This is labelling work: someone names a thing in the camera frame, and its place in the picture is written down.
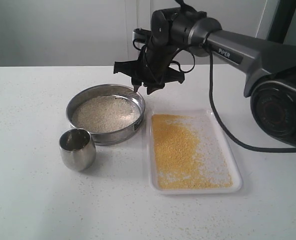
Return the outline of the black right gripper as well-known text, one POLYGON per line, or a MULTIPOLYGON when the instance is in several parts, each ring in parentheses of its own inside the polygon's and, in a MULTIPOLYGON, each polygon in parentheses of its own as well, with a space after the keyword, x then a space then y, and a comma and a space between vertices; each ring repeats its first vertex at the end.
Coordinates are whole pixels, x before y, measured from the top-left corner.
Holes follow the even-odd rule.
POLYGON ((148 95, 163 89, 166 83, 181 84, 184 82, 184 74, 170 68, 177 49, 175 46, 143 46, 138 60, 115 61, 113 73, 133 75, 133 91, 138 92, 139 88, 144 86, 148 95))

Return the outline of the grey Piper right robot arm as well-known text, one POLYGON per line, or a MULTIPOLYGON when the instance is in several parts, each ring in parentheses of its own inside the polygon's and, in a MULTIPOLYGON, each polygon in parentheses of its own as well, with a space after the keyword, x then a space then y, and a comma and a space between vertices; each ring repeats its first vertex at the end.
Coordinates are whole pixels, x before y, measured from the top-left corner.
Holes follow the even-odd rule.
POLYGON ((216 19, 182 0, 175 8, 154 11, 150 27, 133 32, 133 42, 142 44, 138 59, 114 63, 114 72, 129 76, 135 91, 143 86, 151 94, 166 83, 182 83, 185 71, 171 68, 181 51, 193 57, 218 56, 246 75, 244 96, 250 99, 257 125, 288 147, 255 147, 241 142, 214 108, 226 135, 251 151, 296 153, 296 46, 225 31, 216 19))

